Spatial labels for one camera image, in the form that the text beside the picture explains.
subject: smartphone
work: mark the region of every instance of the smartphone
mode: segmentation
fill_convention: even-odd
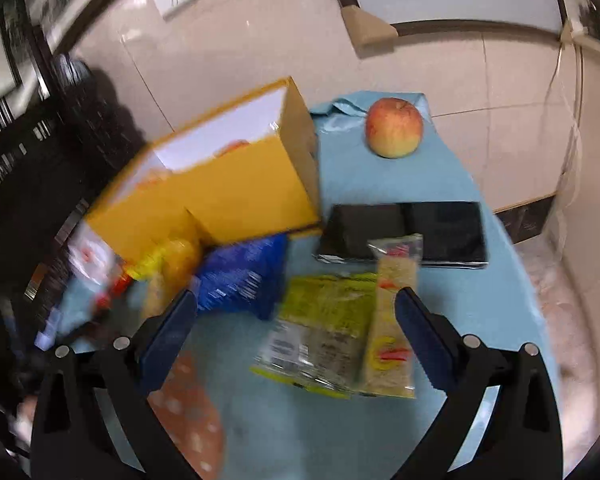
[[[487,251],[477,202],[335,205],[314,257],[327,263],[364,262],[370,240],[422,235],[422,265],[479,268]]]

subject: orange polka dot object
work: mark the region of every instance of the orange polka dot object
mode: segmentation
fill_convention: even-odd
[[[191,355],[181,354],[149,405],[178,450],[203,480],[222,467],[224,432],[216,407],[197,383]]]

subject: black baseboard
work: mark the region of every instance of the black baseboard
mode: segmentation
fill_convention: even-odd
[[[555,195],[548,196],[496,213],[513,243],[528,240],[542,232],[554,198]]]

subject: wall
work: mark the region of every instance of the wall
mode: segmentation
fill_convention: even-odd
[[[198,0],[165,22],[152,0],[118,0],[75,49],[113,79],[149,139],[291,75],[309,106],[360,89],[424,92],[445,142],[494,209],[555,191],[570,129],[575,57],[538,36],[402,38],[360,59],[336,0]]]
[[[589,318],[600,378],[600,56],[582,51],[582,170],[579,186],[575,169],[570,171],[558,203],[564,212],[564,261]]]

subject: open box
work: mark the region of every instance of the open box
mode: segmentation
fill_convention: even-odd
[[[130,262],[192,230],[228,244],[303,228],[320,219],[316,153],[302,96],[281,79],[149,146],[87,222]]]

